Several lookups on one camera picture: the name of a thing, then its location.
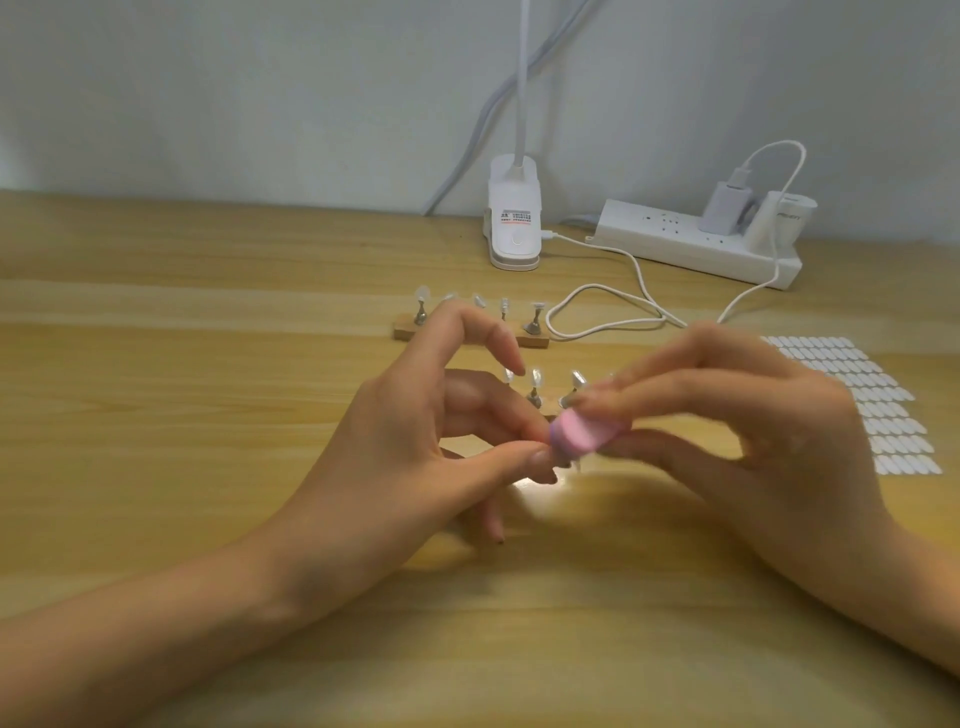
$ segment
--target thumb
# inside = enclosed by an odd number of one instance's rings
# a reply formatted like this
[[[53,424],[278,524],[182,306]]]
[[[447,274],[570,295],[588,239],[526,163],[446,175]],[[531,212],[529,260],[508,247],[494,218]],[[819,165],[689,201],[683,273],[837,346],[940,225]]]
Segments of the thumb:
[[[733,462],[669,432],[635,429],[610,441],[600,453],[659,468],[715,505],[722,507],[738,499],[737,483],[742,473]]]
[[[497,488],[524,477],[543,479],[553,469],[553,452],[543,443],[515,440],[449,464],[455,469],[454,489],[468,508]]]

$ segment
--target wood grain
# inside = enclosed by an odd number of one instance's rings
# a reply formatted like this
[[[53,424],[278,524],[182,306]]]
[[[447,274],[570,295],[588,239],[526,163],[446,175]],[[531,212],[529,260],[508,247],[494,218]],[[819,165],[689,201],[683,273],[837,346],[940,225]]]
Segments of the wood grain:
[[[498,271],[472,219],[2,193],[0,220],[0,614],[264,519],[401,351],[391,322],[419,285],[515,310],[592,280],[634,285],[619,256],[563,243],[536,272]],[[732,325],[849,336],[910,389],[946,474],[886,478],[884,492],[960,552],[960,252],[807,241],[801,255],[795,288],[748,299]],[[743,290],[643,267],[687,320]],[[587,293],[558,326],[628,308]],[[553,401],[571,369],[598,378],[676,335],[605,332],[525,356]],[[455,364],[499,374],[476,349]],[[736,453],[718,425],[662,424]],[[503,547],[440,534],[341,613],[145,724],[960,724],[952,680],[784,583],[656,473],[588,459],[504,498]]]

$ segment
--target pink nail file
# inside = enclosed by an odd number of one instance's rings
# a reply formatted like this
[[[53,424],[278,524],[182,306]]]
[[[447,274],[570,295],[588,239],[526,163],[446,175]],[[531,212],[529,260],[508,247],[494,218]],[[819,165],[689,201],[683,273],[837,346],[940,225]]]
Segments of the pink nail file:
[[[550,423],[550,444],[571,460],[578,460],[630,428],[627,423],[589,420],[574,409],[565,409]]]

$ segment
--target forearm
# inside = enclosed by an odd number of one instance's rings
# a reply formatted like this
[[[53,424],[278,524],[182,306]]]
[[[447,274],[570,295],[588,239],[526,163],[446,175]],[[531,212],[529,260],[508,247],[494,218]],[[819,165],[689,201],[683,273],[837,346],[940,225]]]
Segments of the forearm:
[[[303,626],[241,542],[0,622],[0,724],[110,726]]]
[[[942,549],[894,526],[846,587],[822,597],[960,677],[960,562]]]

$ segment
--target right hand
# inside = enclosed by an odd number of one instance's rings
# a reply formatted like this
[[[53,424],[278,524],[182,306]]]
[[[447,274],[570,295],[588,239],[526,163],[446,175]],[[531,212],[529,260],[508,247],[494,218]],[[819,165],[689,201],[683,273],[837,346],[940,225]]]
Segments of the right hand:
[[[737,460],[647,428],[601,452],[666,471],[761,558],[827,601],[841,599],[852,572],[892,540],[895,525],[851,395],[752,336],[695,325],[573,406],[598,419],[689,413],[728,425],[743,449]]]

